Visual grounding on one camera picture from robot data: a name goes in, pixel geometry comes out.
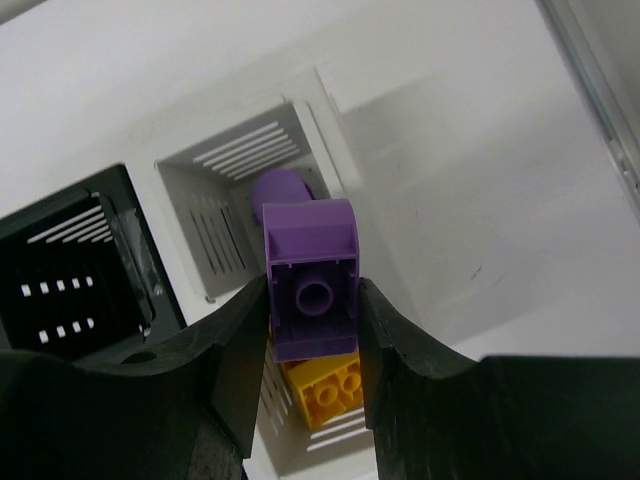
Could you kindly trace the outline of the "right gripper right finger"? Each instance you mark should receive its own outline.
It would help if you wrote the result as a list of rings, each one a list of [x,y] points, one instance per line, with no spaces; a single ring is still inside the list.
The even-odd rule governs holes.
[[[359,286],[366,425],[382,479],[635,479],[639,362],[474,361]]]

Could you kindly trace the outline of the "purple printed lego brick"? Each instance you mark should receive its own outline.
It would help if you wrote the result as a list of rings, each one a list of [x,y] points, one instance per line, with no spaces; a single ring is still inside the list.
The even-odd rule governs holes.
[[[355,352],[360,249],[349,200],[267,203],[263,232],[275,361]]]

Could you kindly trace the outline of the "purple rounded lego brick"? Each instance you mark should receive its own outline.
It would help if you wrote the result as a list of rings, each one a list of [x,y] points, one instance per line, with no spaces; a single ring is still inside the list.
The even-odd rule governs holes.
[[[315,197],[304,179],[295,171],[284,168],[261,174],[251,190],[253,216],[258,225],[263,224],[263,206],[270,203],[299,203]]]

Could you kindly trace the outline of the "yellow rectangular lego brick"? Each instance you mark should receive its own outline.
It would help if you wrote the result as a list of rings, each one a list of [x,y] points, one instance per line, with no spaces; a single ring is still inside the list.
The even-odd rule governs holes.
[[[363,404],[359,351],[280,362],[297,408],[311,431]]]

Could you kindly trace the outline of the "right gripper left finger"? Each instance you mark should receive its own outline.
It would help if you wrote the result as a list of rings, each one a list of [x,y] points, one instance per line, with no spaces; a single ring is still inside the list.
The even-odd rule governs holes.
[[[119,363],[1,356],[5,479],[242,479],[268,336],[264,277]]]

